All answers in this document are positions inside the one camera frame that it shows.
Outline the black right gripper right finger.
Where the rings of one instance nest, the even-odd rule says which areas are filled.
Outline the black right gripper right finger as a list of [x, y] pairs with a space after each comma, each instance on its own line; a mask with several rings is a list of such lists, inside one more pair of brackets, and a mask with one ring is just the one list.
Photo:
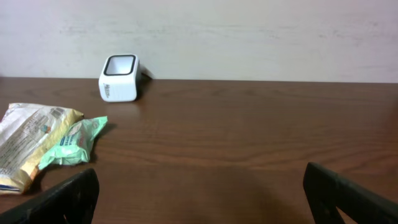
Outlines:
[[303, 189], [315, 223], [344, 224], [339, 211], [356, 223], [397, 223], [395, 202], [317, 163], [307, 164]]

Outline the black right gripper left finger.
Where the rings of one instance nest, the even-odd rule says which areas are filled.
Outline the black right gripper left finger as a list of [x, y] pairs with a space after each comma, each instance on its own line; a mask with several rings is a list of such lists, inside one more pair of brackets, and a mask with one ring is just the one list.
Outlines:
[[1, 214], [1, 224], [90, 224], [100, 184], [94, 169], [81, 171]]

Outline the mint green wipes pack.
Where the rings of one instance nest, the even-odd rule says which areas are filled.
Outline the mint green wipes pack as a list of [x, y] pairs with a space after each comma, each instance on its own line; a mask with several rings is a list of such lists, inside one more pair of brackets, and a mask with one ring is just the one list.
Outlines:
[[38, 168], [43, 170], [52, 164], [74, 166], [89, 162], [94, 140], [107, 122], [107, 116], [76, 122], [59, 142], [43, 155]]

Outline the cream snack bag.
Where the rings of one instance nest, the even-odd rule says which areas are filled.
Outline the cream snack bag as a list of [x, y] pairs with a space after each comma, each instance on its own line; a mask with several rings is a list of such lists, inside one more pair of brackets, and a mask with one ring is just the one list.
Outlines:
[[1, 194], [26, 192], [43, 155], [83, 117], [61, 106], [9, 104], [1, 120]]

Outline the white barcode scanner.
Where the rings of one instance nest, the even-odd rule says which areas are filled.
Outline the white barcode scanner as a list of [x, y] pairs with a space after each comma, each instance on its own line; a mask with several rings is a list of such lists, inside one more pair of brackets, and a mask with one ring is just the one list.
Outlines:
[[141, 65], [137, 55], [109, 56], [98, 80], [101, 98], [110, 103], [136, 100], [141, 79]]

